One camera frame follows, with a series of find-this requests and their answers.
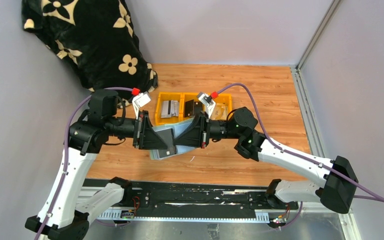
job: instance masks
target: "floor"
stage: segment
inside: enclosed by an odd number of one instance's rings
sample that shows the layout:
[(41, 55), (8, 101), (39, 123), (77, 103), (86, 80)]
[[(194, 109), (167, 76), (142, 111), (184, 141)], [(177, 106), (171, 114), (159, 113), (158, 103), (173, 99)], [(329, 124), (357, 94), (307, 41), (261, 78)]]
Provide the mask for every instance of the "floor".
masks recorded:
[[(149, 111), (152, 124), (155, 123), (159, 92), (210, 93), (230, 83), (243, 83), (250, 88), (270, 136), (287, 146), (310, 152), (289, 67), (202, 64), (152, 66), (158, 73), (159, 88), (150, 93), (152, 101), (144, 108)], [(225, 93), (232, 94), (234, 109), (243, 106), (252, 109), (243, 88), (233, 87)], [(131, 106), (127, 108), (127, 117), (135, 117)], [(110, 143), (117, 141), (116, 138), (111, 139)], [(134, 149), (132, 139), (127, 139), (119, 146), (103, 146), (87, 177), (249, 186), (267, 186), (273, 179), (305, 179), (273, 164), (244, 159), (234, 150), (235, 144), (234, 139), (224, 139), (211, 142), (205, 149), (195, 149), (158, 161), (151, 160), (147, 150)]]

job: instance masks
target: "gray wall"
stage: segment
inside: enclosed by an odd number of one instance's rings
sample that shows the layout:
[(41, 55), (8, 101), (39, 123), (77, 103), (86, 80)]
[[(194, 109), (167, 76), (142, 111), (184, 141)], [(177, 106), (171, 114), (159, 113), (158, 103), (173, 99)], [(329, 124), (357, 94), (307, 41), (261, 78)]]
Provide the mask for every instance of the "gray wall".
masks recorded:
[(153, 63), (296, 64), (332, 0), (126, 0)]
[[(384, 196), (384, 1), (344, 0), (302, 74), (329, 157)], [(384, 239), (383, 203), (352, 208), (362, 239)]]
[(0, 2), (0, 239), (33, 239), (24, 223), (51, 190), (65, 124), (86, 95), (72, 71), (23, 32), (21, 1)]

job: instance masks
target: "yellow plastic container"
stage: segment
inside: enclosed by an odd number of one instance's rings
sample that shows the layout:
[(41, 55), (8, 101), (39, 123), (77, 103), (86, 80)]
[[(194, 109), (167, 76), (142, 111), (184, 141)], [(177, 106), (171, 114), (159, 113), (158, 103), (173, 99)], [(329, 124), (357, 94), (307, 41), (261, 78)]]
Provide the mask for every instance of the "yellow plastic container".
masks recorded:
[[(197, 98), (198, 92), (160, 92), (158, 95), (158, 102), (156, 104), (155, 111), (155, 125), (160, 126), (164, 124), (175, 124), (183, 120), (187, 120), (188, 117), (184, 117), (185, 102), (194, 100), (199, 101)], [(163, 101), (176, 100), (179, 102), (179, 116), (173, 116), (170, 118), (161, 118), (161, 108)], [(228, 93), (222, 93), (214, 100), (217, 104), (226, 104), (227, 113), (232, 111), (232, 95)]]

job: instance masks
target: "floral patterned blanket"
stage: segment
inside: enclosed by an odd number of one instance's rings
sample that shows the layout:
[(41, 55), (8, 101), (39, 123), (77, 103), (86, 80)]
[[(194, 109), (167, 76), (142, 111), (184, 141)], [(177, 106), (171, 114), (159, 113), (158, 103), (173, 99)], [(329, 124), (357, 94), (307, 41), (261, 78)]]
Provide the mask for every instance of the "floral patterned blanket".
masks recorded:
[(158, 86), (156, 72), (139, 50), (125, 0), (22, 0), (21, 14), (24, 30), (69, 64), (84, 88), (144, 92)]

